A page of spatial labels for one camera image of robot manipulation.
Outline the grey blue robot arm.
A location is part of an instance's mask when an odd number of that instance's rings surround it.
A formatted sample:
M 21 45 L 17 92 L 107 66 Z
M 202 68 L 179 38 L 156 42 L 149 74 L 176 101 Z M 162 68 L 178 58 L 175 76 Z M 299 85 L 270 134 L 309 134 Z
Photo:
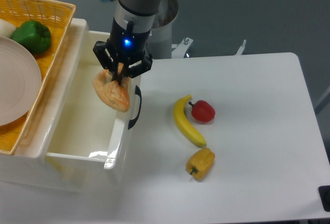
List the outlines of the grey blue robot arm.
M 93 51 L 112 80 L 121 84 L 123 78 L 135 78 L 152 67 L 147 40 L 161 0 L 102 1 L 117 1 L 117 5 L 109 38 L 96 42 Z

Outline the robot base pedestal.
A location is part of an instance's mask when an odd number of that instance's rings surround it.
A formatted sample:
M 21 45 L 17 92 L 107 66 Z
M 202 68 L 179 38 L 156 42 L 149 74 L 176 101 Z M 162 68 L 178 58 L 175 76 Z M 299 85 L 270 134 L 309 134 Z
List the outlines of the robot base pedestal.
M 148 50 L 154 59 L 172 57 L 172 24 L 178 10 L 177 0 L 161 0 L 147 40 Z

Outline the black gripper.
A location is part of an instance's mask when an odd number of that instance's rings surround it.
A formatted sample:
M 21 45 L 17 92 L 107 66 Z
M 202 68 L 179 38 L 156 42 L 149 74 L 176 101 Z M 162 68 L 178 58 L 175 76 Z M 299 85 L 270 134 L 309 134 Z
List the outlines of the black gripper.
M 113 20 L 111 33 L 106 41 L 97 41 L 93 52 L 103 69 L 112 73 L 112 81 L 122 84 L 124 77 L 135 78 L 152 67 L 153 57 L 145 52 L 150 31 L 135 33 L 133 21 L 122 27 Z

